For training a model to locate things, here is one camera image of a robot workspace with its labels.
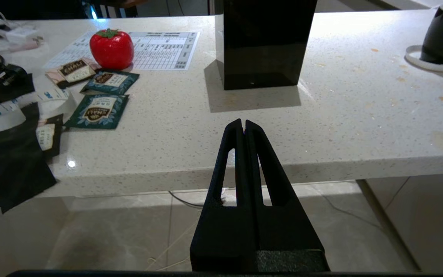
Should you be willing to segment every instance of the green tea packet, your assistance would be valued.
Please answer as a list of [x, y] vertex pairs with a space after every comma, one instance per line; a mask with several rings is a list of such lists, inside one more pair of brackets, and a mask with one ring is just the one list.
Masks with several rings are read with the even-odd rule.
[[85, 95], [65, 123], [66, 127], [74, 128], [105, 128], [117, 127], [129, 95]]
[[139, 74], [102, 69], [90, 79], [81, 92], [124, 95], [138, 78]]

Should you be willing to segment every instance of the strawberry toy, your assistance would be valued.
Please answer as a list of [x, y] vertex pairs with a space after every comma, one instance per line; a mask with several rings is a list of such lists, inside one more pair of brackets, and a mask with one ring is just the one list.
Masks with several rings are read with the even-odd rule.
[[100, 30], [90, 39], [90, 50], [95, 61], [113, 70], [127, 68], [134, 56], [134, 45], [131, 37], [119, 30]]

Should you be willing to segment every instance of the black box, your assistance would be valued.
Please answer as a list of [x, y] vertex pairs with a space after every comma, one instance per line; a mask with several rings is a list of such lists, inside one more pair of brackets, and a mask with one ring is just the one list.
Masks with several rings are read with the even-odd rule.
[[296, 85], [317, 0], [216, 0], [225, 90]]

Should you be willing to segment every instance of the tape roll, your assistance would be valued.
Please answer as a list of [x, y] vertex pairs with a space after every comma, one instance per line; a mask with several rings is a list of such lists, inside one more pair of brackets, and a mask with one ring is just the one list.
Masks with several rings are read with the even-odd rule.
[[0, 132], [25, 122], [21, 108], [37, 102], [40, 119], [47, 119], [59, 114], [69, 114], [76, 109], [76, 101], [71, 93], [54, 89], [44, 93], [28, 93], [14, 100], [0, 104]]
[[412, 45], [406, 49], [405, 59], [421, 68], [426, 70], [433, 70], [438, 72], [443, 72], [443, 65], [438, 65], [437, 63], [429, 63], [420, 60], [422, 45]]

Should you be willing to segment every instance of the white saucer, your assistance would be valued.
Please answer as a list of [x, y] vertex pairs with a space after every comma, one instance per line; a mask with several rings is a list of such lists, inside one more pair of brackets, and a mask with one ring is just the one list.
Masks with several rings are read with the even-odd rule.
[[440, 71], [443, 72], [443, 65], [438, 65], [436, 63], [429, 63], [420, 60], [421, 55], [421, 45], [412, 45], [406, 49], [405, 59], [421, 68], [426, 70]]

